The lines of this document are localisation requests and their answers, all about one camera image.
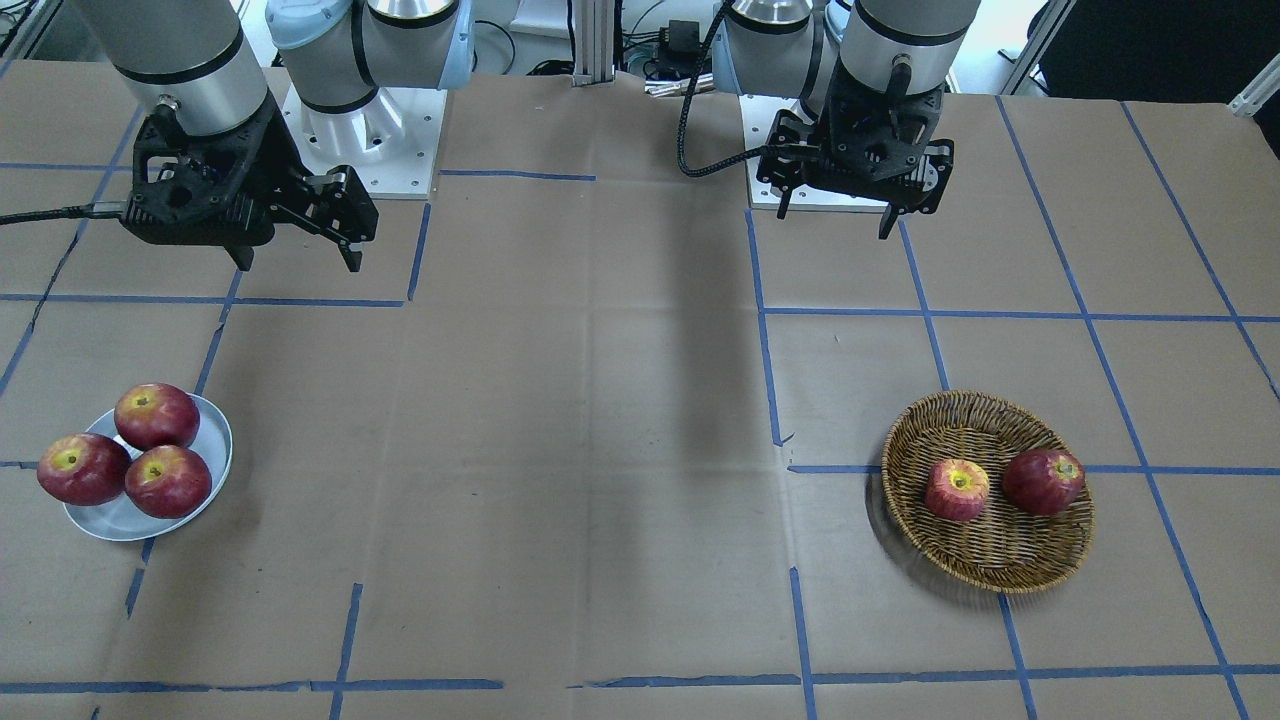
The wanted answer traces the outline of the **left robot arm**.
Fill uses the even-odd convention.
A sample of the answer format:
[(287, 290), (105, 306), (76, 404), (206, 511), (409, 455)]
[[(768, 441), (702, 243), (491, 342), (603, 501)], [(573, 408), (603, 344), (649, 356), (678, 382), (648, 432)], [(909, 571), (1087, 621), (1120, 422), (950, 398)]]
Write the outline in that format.
[(709, 33), (717, 90), (741, 97), (751, 196), (808, 210), (936, 211), (955, 146), (937, 138), (975, 1), (727, 1)]

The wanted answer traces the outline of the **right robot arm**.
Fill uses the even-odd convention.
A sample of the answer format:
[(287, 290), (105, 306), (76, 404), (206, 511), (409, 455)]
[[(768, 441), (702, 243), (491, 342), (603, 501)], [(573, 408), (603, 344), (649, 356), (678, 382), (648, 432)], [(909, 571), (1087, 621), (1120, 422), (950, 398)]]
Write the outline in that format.
[(288, 223), (357, 272), (379, 222), (358, 167), (410, 136), (392, 91), (460, 88), (472, 70), (468, 1), (270, 1), (300, 101), (292, 131), (228, 3), (77, 9), (145, 113), (116, 219), (146, 243), (224, 249), (241, 270)]

